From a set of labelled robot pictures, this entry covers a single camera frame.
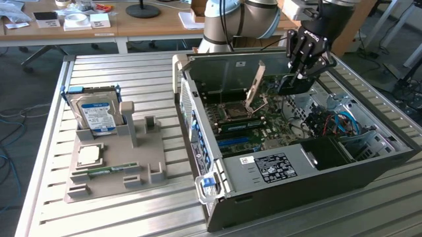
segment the desk lamp base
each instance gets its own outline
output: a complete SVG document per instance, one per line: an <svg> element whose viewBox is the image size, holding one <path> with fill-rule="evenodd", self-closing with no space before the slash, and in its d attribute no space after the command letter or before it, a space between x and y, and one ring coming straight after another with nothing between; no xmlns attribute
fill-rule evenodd
<svg viewBox="0 0 422 237"><path fill-rule="evenodd" d="M140 5L136 4L127 7L126 13L136 18L152 18L160 14L160 10L155 6L143 5L143 7L140 7Z"/></svg>

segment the blue cable on floor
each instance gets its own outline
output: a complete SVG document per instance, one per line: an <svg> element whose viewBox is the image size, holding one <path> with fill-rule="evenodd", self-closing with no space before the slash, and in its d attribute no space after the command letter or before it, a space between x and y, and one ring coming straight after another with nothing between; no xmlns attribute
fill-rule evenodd
<svg viewBox="0 0 422 237"><path fill-rule="evenodd" d="M16 184L18 184L18 196L16 199L12 200L10 202L10 204L0 210L0 214L3 214L7 209L12 206L12 204L18 201L18 199L22 196L22 188L20 188L20 183L19 183L19 178L18 178L18 173L16 173L16 168L15 168L15 164L14 162L6 157L6 156L0 156L3 159L6 159L6 162L8 162L10 166L12 167L12 171L14 171L14 175L15 175L15 179L16 179Z"/></svg>
<svg viewBox="0 0 422 237"><path fill-rule="evenodd" d="M8 123L8 124L18 124L18 125L22 126L22 131L20 131L19 136L18 136L10 143L7 143L7 144L3 145L3 146L6 147L6 146L11 145L14 142L16 142L19 138L22 138L22 136L23 136L24 133L26 133L26 125L22 124L22 123L19 123L19 122L10 122L10 121L6 121L6 120L3 120L3 119L0 119L0 122Z"/></svg>

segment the hard drive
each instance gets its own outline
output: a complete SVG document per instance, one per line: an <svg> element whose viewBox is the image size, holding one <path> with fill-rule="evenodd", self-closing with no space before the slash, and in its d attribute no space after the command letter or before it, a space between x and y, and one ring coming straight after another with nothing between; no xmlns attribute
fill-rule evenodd
<svg viewBox="0 0 422 237"><path fill-rule="evenodd" d="M119 86L88 87L74 86L64 92L64 97L80 129L91 129L95 136L116 133L116 126L124 124L119 111Z"/></svg>

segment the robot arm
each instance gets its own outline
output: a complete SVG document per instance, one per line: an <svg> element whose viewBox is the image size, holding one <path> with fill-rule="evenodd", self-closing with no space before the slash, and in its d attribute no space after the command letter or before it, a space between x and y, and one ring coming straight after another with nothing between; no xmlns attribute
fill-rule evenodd
<svg viewBox="0 0 422 237"><path fill-rule="evenodd" d="M225 0L227 40L222 27L219 1L209 0L206 7L205 38L199 52L229 51L234 36L269 38L279 22L277 0ZM341 35L361 0L285 0L283 13L302 26L287 32L289 68L294 76L282 80L278 93L299 94L309 91L318 76L335 66L331 45Z"/></svg>

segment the slotted aluminum table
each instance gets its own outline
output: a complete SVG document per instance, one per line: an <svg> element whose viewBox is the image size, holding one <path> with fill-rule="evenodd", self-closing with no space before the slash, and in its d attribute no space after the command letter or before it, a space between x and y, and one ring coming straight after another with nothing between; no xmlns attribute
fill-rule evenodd
<svg viewBox="0 0 422 237"><path fill-rule="evenodd" d="M386 172L366 188L217 233L207 233L173 100L173 55L181 52L70 57L63 63L16 236L412 236L422 232L422 156ZM338 72L422 144L418 126L339 63ZM333 92L342 87L330 76ZM62 85L119 83L135 119L162 122L169 185L67 204L63 201L76 120Z"/></svg>

